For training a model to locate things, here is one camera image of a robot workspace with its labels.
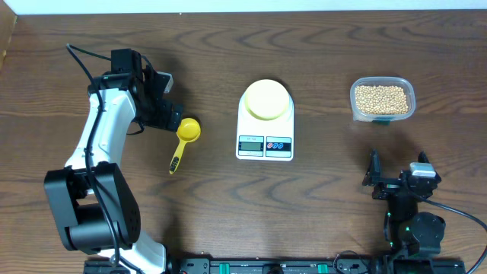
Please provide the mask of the yellow measuring scoop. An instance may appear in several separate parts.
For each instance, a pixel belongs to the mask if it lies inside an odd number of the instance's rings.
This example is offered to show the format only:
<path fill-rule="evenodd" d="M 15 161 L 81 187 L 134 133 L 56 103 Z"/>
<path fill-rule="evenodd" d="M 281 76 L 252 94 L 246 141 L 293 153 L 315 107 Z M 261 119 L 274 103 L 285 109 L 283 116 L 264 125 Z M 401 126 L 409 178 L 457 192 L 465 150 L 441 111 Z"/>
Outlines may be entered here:
<path fill-rule="evenodd" d="M 174 174 L 181 162 L 184 148 L 188 143 L 196 141 L 201 135 L 201 126 L 196 119 L 185 118 L 182 119 L 177 130 L 177 138 L 179 139 L 178 146 L 173 154 L 169 166 L 169 173 Z"/>

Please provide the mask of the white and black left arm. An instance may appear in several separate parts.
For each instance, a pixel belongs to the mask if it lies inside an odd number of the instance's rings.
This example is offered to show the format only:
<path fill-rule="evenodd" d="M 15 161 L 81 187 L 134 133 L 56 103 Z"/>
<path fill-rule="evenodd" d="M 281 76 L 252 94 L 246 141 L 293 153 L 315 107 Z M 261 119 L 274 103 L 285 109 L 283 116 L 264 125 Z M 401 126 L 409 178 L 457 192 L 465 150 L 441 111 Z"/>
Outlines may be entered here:
<path fill-rule="evenodd" d="M 120 163 L 129 126 L 176 132 L 183 107 L 163 98 L 173 77 L 133 49 L 114 49 L 110 70 L 89 78 L 90 111 L 72 156 L 50 170 L 44 189 L 66 250 L 106 257 L 131 273 L 175 273 L 163 244 L 142 230 Z"/>

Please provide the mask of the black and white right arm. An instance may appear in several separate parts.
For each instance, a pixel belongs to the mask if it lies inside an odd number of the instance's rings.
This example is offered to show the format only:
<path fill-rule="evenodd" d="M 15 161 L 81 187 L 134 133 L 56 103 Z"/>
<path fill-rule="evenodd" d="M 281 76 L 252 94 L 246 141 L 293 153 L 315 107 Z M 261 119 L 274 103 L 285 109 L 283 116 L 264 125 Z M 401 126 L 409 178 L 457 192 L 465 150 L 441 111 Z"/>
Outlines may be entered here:
<path fill-rule="evenodd" d="M 441 182 L 424 152 L 397 178 L 382 175 L 379 154 L 373 150 L 362 184 L 372 186 L 373 199 L 387 202 L 384 237 L 390 252 L 373 258 L 372 273 L 433 273 L 432 257 L 441 252 L 445 220 L 420 212 L 418 204 L 427 202 Z"/>

